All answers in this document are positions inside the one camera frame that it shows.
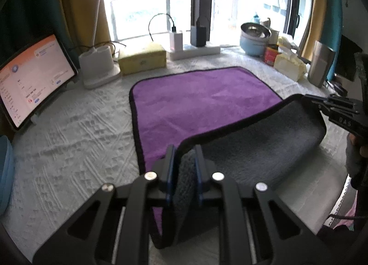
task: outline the power strip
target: power strip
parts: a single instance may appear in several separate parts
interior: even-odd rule
[[[174,52],[172,50],[168,50],[166,52],[166,58],[168,60],[174,61],[174,60],[181,60],[181,59],[193,58],[193,57],[204,56],[204,55],[220,54],[220,52],[221,52],[220,46],[215,46],[211,44],[210,42],[207,42],[205,47],[195,47],[192,45],[184,45],[183,51]]]

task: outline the purple microfiber towel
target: purple microfiber towel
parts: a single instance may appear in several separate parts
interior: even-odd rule
[[[189,137],[249,118],[282,100],[250,71],[228,67],[139,81],[131,88],[129,101],[143,174],[165,155],[168,145],[177,147]],[[153,234],[158,238],[162,234],[161,215],[162,209],[155,208],[153,239]]]

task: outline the teal curtain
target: teal curtain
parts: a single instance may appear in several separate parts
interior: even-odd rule
[[[335,59],[328,73],[327,79],[332,80],[335,73],[337,56],[340,50],[343,28],[342,0],[327,0],[326,17],[323,25],[321,43],[336,51]]]
[[[66,48],[73,47],[59,0],[0,0],[0,64],[35,39],[54,32]],[[78,66],[78,56],[70,52]]]

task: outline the tablet screen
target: tablet screen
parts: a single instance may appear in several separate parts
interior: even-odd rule
[[[0,70],[0,96],[14,125],[74,75],[55,35],[14,57]]]

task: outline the tablet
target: tablet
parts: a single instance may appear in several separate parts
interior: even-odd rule
[[[42,103],[78,74],[54,34],[21,49],[0,68],[2,109],[15,130]]]

